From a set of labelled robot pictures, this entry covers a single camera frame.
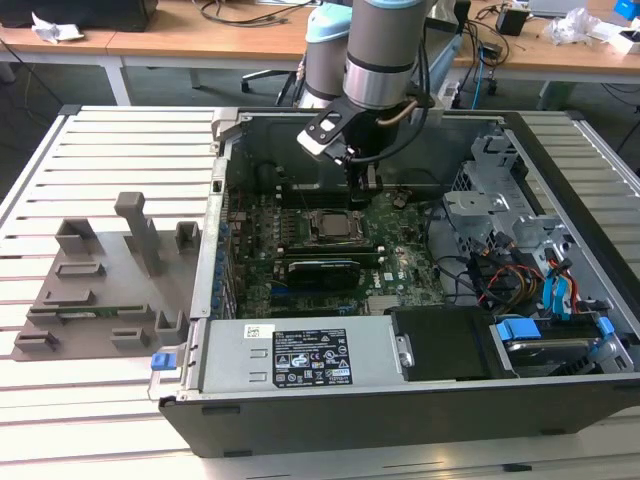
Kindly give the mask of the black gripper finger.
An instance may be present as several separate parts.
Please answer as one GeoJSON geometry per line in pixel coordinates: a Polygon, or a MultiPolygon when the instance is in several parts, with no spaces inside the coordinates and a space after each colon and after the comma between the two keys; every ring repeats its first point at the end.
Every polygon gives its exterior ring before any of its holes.
{"type": "Polygon", "coordinates": [[[383,190],[383,182],[377,172],[377,164],[356,164],[348,173],[350,208],[364,210],[383,190]]]}

